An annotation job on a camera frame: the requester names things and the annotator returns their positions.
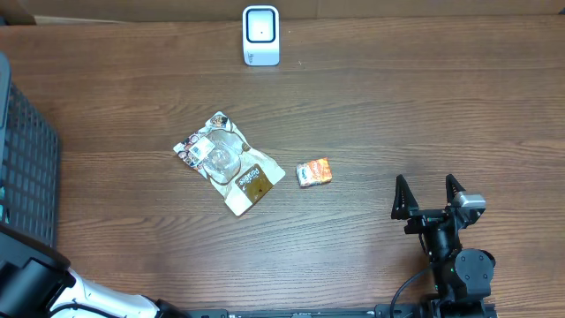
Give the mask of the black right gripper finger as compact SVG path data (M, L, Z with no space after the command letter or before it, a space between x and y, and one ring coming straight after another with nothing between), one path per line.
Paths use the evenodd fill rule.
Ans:
M408 220L419 210L409 185L402 174L395 179L395 198L391 208L391 218L395 220Z
M446 176L446 193L447 193L447 203L451 204L454 198L460 193L464 192L465 188L457 181L453 174L448 174Z

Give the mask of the orange tissue pack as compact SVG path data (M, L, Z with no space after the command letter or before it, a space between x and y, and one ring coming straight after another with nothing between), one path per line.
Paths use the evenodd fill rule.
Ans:
M300 187L323 185L333 179L329 160L326 157L299 164L296 173Z

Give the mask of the beige brown snack pouch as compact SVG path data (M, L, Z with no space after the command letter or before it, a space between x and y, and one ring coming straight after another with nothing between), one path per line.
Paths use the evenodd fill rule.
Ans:
M173 151L210 182L235 216L243 215L285 176L278 163L252 148L220 111Z

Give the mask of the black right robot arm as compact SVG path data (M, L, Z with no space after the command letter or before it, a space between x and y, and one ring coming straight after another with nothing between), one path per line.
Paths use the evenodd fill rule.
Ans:
M463 248L459 232L486 212L486 199L468 193L448 174L447 204L439 209L421 209L410 187L399 175L395 179L395 198L391 217L404 220L404 232L416 234L429 265L410 277L396 291L388 307L390 317L495 317L494 305L484 298L491 295L496 260L486 250ZM401 309L401 293L426 273L433 275L434 294L425 295L417 305Z

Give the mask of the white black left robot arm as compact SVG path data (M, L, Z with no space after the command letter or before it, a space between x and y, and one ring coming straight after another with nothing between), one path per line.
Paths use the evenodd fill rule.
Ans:
M186 317L161 299L90 282L55 249L1 227L2 317Z

